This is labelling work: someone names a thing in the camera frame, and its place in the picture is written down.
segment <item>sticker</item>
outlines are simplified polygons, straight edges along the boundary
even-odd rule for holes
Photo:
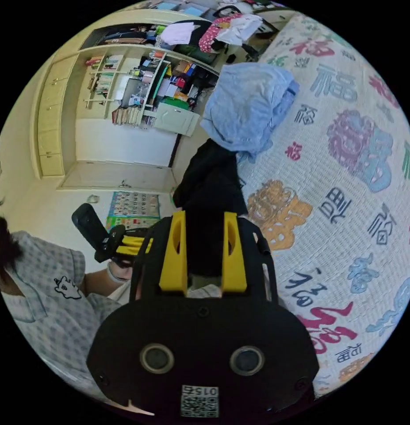
[[[181,391],[181,416],[219,417],[217,386],[183,385]]]

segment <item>blue folded cloth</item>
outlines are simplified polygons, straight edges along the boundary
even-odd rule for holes
[[[299,84],[293,75],[265,63],[224,65],[203,113],[201,127],[218,145],[238,152],[238,161],[272,146],[271,134],[283,121]]]

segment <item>yellow bracket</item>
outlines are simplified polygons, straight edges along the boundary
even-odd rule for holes
[[[123,245],[120,245],[116,252],[118,254],[125,255],[138,255],[143,241],[144,238],[139,238],[137,236],[124,236],[124,238],[122,239]],[[152,242],[153,238],[150,239],[149,245],[146,248],[146,254],[149,253],[150,247],[152,246]]]
[[[223,293],[245,292],[246,288],[245,263],[243,262],[237,215],[233,212],[225,212],[221,291]]]
[[[162,291],[187,294],[187,243],[186,212],[177,211],[172,216],[159,286]]]

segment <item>bed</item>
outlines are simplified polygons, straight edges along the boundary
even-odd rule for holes
[[[279,295],[313,340],[321,397],[371,361],[410,299],[410,127],[371,65],[305,15],[259,62],[290,70],[300,91],[239,175]]]

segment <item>wristband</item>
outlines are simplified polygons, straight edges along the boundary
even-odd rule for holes
[[[116,283],[127,283],[128,280],[129,280],[129,279],[120,279],[120,278],[115,277],[111,272],[111,262],[110,261],[107,263],[106,270],[107,270],[107,274],[110,277],[110,279],[113,280]]]

